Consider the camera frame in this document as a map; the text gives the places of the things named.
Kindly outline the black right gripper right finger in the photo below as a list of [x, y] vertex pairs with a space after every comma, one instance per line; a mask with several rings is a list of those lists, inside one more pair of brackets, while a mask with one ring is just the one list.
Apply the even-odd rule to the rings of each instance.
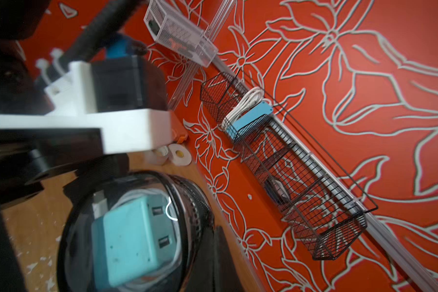
[[221, 226], [215, 229], [215, 291], [244, 292]]

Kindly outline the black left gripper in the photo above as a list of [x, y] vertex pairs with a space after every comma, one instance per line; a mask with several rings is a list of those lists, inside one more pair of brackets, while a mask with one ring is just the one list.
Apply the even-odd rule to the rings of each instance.
[[43, 180], [75, 172], [64, 187], [73, 202], [97, 184], [124, 176], [127, 154], [103, 152], [96, 128], [0, 130], [0, 207], [20, 204], [43, 191]]

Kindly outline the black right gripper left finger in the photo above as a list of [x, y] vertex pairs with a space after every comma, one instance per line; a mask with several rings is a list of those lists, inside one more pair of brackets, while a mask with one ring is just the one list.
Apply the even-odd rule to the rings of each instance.
[[214, 292], [216, 242], [213, 229], [203, 232], [201, 245], [192, 265], [185, 292]]

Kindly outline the teal charger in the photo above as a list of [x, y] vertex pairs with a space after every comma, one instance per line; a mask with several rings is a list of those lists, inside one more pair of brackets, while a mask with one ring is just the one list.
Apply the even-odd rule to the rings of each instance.
[[97, 291], [144, 292], [174, 268], [178, 220], [172, 201], [145, 195], [108, 211], [91, 225]]

